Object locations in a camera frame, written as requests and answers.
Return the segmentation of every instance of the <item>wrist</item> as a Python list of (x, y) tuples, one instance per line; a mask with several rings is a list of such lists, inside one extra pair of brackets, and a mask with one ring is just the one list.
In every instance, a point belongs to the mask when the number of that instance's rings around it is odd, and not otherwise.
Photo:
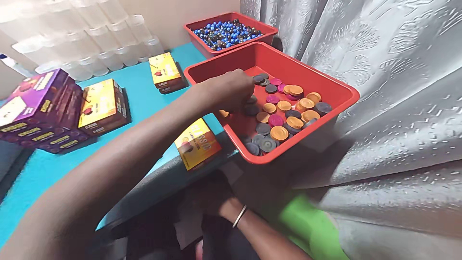
[(232, 197), (220, 206), (219, 215), (233, 223), (241, 213), (243, 207), (244, 205), (237, 198)]

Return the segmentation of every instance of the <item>blue table surface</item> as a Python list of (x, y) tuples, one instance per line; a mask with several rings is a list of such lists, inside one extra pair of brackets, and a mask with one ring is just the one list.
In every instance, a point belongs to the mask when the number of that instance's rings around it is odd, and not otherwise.
[[(205, 60), (205, 57), (192, 43), (174, 48), (171, 54), (175, 61), (180, 63), (182, 69)], [(86, 80), (79, 85), (86, 87), (110, 78), (126, 89), (133, 122), (101, 136), (96, 143), (65, 155), (54, 155), (36, 150), (0, 205), (0, 247), (5, 244), (15, 230), (24, 213), (44, 191), (107, 142), (161, 110), (187, 90), (185, 88), (174, 93), (161, 95), (152, 82), (148, 62)], [(214, 134), (223, 132), (223, 128), (213, 114), (206, 115), (204, 119)], [(150, 172), (178, 155), (178, 150), (172, 144)]]

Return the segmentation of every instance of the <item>yellow game box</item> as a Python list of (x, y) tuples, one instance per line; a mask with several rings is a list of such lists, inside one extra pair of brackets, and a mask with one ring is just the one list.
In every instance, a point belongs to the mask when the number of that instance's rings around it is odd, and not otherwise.
[(129, 123), (128, 103), (122, 88), (113, 80), (105, 80), (84, 88), (79, 129), (98, 136)]
[(149, 58), (149, 66), (156, 88), (184, 85), (181, 73), (178, 71), (170, 52)]
[(175, 140), (175, 146), (189, 171), (221, 150), (215, 135), (202, 118), (190, 125)]

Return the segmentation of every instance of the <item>hand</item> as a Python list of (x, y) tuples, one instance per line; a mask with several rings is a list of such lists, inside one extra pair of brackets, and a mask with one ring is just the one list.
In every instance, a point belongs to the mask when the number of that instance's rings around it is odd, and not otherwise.
[(239, 111), (254, 92), (254, 80), (238, 68), (194, 85), (190, 91), (201, 100), (199, 104), (206, 105), (206, 113)]

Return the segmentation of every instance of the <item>orange carrom coin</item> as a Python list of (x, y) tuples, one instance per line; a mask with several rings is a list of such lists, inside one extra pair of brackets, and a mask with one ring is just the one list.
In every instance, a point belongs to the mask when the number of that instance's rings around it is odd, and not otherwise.
[(292, 105), (289, 101), (281, 100), (278, 102), (278, 108), (282, 111), (289, 111), (292, 109)]
[(221, 114), (224, 118), (227, 118), (227, 117), (230, 115), (229, 112), (226, 112), (226, 111), (224, 111), (224, 110), (220, 110), (219, 112), (220, 112), (220, 114)]
[(296, 117), (288, 117), (286, 120), (287, 124), (295, 129), (302, 129), (302, 126), (305, 124), (302, 120)]
[(288, 91), (289, 91), (289, 94), (293, 96), (298, 96), (301, 93), (303, 93), (302, 87), (297, 86), (297, 85), (291, 85)]
[(269, 135), (272, 139), (282, 142), (289, 137), (289, 132), (283, 126), (277, 125), (271, 129)]
[(298, 103), (300, 104), (300, 106), (304, 107), (307, 110), (312, 109), (316, 105), (315, 102), (311, 99), (300, 99)]
[(318, 92), (310, 92), (306, 95), (306, 98), (312, 100), (315, 104), (321, 101), (321, 95)]
[(321, 116), (314, 110), (307, 110), (307, 111), (302, 113), (302, 120), (305, 123), (308, 123), (313, 118), (320, 119)]
[(301, 104), (300, 101), (295, 104), (295, 108), (298, 109), (301, 112), (305, 112), (307, 109), (304, 108)]
[(257, 114), (257, 121), (260, 123), (268, 123), (269, 114), (266, 112), (260, 112)]
[(284, 94), (287, 95), (287, 94), (289, 93), (290, 87), (292, 87), (292, 85), (286, 85), (286, 86), (284, 87), (284, 89), (282, 90), (282, 91), (284, 91)]
[(263, 110), (266, 112), (266, 113), (274, 113), (276, 112), (276, 106), (274, 104), (271, 104), (271, 103), (266, 103), (263, 105)]

